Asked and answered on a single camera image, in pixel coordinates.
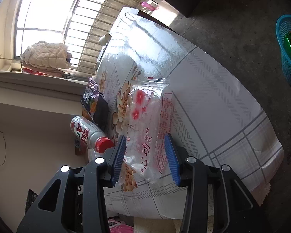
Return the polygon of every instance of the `red flower print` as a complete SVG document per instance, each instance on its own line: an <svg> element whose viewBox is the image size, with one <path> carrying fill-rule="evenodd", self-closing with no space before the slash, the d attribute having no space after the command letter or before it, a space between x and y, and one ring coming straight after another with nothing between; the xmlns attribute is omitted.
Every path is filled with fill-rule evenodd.
<svg viewBox="0 0 291 233"><path fill-rule="evenodd" d="M137 100L136 100L136 103L138 105L141 105L145 99L145 92L143 92L142 90L137 90Z"/></svg>
<svg viewBox="0 0 291 233"><path fill-rule="evenodd" d="M133 119L137 120L139 118L139 110L135 109L132 113Z"/></svg>

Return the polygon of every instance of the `pink patterned cloth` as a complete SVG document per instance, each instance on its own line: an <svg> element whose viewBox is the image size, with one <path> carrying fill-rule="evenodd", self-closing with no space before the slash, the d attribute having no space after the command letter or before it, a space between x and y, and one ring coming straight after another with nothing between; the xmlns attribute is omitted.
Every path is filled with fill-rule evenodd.
<svg viewBox="0 0 291 233"><path fill-rule="evenodd" d="M122 223L119 223L113 219L108 220L111 233L134 233L134 228Z"/></svg>

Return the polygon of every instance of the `metal railing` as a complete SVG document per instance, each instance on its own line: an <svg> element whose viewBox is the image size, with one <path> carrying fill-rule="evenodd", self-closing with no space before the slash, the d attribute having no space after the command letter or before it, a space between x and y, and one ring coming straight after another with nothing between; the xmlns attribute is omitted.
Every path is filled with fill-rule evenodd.
<svg viewBox="0 0 291 233"><path fill-rule="evenodd" d="M70 69L95 74L102 46L99 38L107 34L121 9L136 8L141 0L77 0L65 33L64 42L72 53Z"/></svg>

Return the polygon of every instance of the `table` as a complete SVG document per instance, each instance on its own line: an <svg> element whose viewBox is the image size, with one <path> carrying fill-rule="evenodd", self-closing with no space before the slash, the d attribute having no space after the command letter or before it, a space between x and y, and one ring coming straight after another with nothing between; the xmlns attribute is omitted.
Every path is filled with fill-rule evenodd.
<svg viewBox="0 0 291 233"><path fill-rule="evenodd" d="M109 104L107 135L116 141L121 132L129 81L169 77L171 134L176 143L207 165L230 165L261 204L283 159L265 112L207 53L136 14L128 8L120 12L95 76ZM144 218L182 218L186 189L175 186L168 166L154 184L137 174L128 177L128 186L105 188L107 210ZM212 204L209 188L209 216Z"/></svg>

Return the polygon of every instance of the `red bottle cap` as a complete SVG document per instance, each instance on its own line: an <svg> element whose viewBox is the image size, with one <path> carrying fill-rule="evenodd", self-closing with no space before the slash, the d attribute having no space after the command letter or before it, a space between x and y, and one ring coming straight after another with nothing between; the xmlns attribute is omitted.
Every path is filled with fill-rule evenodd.
<svg viewBox="0 0 291 233"><path fill-rule="evenodd" d="M100 137L95 143L95 149L99 153L104 153L106 149L114 147L114 143L107 137Z"/></svg>

